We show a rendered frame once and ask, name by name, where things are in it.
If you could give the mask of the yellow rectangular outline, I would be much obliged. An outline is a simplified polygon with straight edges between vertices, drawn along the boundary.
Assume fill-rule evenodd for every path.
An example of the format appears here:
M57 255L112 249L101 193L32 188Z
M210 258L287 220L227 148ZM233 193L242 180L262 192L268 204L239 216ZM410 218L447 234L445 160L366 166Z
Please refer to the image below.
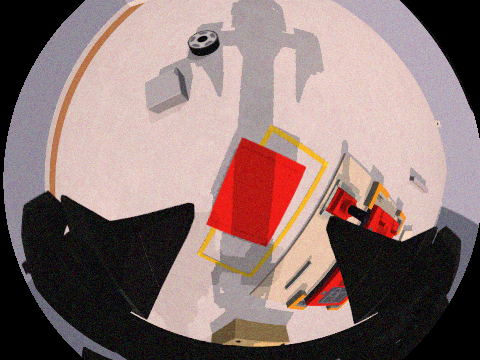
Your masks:
M231 269L231 271L240 273L240 275L244 275L244 276L247 276L247 277L252 277L252 275L255 275L255 272L257 272L257 269L260 269L261 265L263 265L265 263L265 260L267 260L267 257L269 255L271 255L271 253L273 252L273 249L275 249L277 247L277 245L279 245L281 239L284 239L284 236L287 235L288 229L292 227L293 223L295 223L297 217L299 217L299 215L300 215L300 212L303 211L304 205L307 204L307 201L309 200L309 197L311 197L313 191L315 191L315 189L317 187L317 183L319 183L319 181L321 179L321 176L323 176L323 173L325 172L324 169L328 167L328 163L327 163L327 161L325 161L323 159L323 157L320 157L315 152L309 151L309 149L307 147L304 147L303 144L297 143L297 140L292 139L291 136L285 135L285 133L283 131L280 131L279 128L273 127L272 124L269 125L267 133L265 133L265 136L263 137L263 140L260 141L260 145L263 145L263 147L264 147L265 143L267 143L267 141L269 140L269 137L272 136L272 132L275 132L275 133L277 133L277 135L280 135L281 137L284 137L284 139L287 139L289 141L289 143L292 143L293 145L296 145L296 147L299 147L301 149L301 151L304 151L305 153L308 153L308 155L313 157L313 159L315 159L316 161L319 161L319 163L321 165L323 165L323 167L321 167L320 172L317 173L317 177L316 177L315 181L313 181L311 189L309 189L307 195L305 195L303 203L300 204L300 207L297 208L297 211L295 212L295 215L293 215L292 219L288 221L287 225L285 225L284 231L281 232L281 235L279 236L279 239L277 239L277 241L275 241L275 244L273 244L272 248L269 249L269 251L267 252L267 255L265 255L263 257L263 259L260 260L260 263L257 263L256 267L253 268L253 271L251 273L247 273L247 272L244 273L243 271L240 271L240 269L235 269L233 267L228 267L228 265L225 265L225 264L221 263L221 261L213 260L213 259L211 259L211 257L209 257L207 255L204 255L203 252L205 251L205 247L207 247L207 245L209 244L209 241L211 241L211 237L213 235L215 235L215 232L216 232L217 228L212 227L211 231L209 231L209 233L207 235L208 236L207 239L204 240L203 245L201 245L201 248L199 249L200 252L197 252L197 256L204 257L204 259L212 261L212 263L219 264L219 265L221 265L221 267L224 267L225 269Z

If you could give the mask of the small white wheel with black tyre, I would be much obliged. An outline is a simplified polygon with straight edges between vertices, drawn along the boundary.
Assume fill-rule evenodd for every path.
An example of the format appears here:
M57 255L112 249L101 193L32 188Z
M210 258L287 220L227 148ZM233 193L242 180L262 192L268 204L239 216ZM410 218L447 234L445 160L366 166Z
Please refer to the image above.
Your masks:
M207 56L219 48L219 35L213 31L200 31L189 37L188 47L196 56Z

